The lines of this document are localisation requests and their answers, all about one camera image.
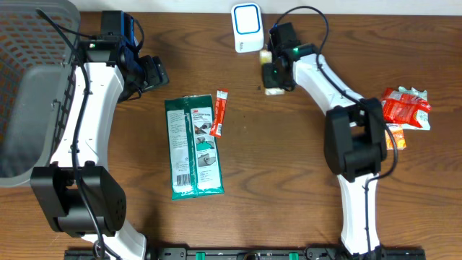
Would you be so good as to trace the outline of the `green tea drink carton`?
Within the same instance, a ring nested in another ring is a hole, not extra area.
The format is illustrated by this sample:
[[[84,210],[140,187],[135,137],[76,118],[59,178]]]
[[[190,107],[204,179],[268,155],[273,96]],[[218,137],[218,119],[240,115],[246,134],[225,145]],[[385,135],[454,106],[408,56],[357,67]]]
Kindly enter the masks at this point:
[[[260,63],[261,65],[264,65],[264,64],[270,64],[272,62],[272,54],[270,51],[267,51],[267,50],[260,50],[259,52],[259,56],[260,56]],[[278,87],[275,87],[275,88],[265,88],[265,94],[266,95],[269,95],[269,96],[272,96],[272,95],[283,95],[284,94],[284,90],[282,88],[278,88]]]

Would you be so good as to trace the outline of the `red Nestle sachet stick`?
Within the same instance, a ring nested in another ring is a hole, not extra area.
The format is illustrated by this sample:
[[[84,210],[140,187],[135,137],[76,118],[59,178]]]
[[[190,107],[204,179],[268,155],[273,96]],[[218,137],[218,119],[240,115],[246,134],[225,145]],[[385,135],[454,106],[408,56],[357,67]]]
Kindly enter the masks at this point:
[[[229,91],[226,89],[217,90],[216,102],[214,105],[214,121],[210,131],[210,135],[216,138],[222,136],[222,125],[225,118],[228,94]]]

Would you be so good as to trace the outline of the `green 3M gloves pack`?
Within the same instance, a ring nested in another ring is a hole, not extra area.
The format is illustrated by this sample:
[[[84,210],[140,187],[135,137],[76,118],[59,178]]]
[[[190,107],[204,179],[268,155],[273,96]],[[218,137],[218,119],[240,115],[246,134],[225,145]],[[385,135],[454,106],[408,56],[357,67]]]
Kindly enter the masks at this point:
[[[223,194],[211,95],[165,101],[172,199]]]

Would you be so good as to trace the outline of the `red snack bag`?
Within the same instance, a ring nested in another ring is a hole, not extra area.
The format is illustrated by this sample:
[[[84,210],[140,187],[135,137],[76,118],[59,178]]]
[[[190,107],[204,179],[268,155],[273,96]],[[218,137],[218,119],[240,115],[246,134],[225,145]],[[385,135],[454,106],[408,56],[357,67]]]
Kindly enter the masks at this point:
[[[387,123],[408,124],[422,128],[418,121],[418,112],[429,113],[431,105],[416,95],[387,88],[382,95],[383,117]]]

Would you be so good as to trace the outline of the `orange Kleenex tissue pack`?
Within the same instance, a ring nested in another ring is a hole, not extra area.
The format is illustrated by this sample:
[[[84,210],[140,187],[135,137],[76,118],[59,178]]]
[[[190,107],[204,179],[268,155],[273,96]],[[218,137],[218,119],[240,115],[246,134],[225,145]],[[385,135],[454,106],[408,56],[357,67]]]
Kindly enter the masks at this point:
[[[395,140],[396,149],[398,150],[406,149],[406,140],[404,137],[404,130],[402,129],[402,126],[400,124],[387,123],[387,127],[390,129],[392,133],[392,137]],[[393,142],[390,136],[388,135],[387,131],[385,131],[385,142],[386,142],[387,150],[393,150]]]

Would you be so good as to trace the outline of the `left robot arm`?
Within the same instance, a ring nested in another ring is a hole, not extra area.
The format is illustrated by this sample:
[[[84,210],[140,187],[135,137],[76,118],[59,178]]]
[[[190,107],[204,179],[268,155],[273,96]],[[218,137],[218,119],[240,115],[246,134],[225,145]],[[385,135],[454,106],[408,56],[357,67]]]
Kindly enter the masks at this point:
[[[86,40],[74,48],[75,91],[64,135],[30,184],[57,233],[92,244],[91,259],[152,259],[147,237],[126,219],[126,194],[109,173],[108,143],[116,105],[169,82],[159,57],[139,45]]]

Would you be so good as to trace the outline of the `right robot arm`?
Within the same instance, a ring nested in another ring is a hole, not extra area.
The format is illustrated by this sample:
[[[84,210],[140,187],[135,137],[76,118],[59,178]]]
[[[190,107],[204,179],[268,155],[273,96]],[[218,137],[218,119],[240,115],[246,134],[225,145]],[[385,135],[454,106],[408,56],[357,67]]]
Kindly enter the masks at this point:
[[[301,87],[322,110],[323,153],[341,189],[343,227],[338,257],[379,259],[375,193],[381,164],[387,157],[380,102],[365,99],[329,67],[314,45],[260,52],[267,95]]]

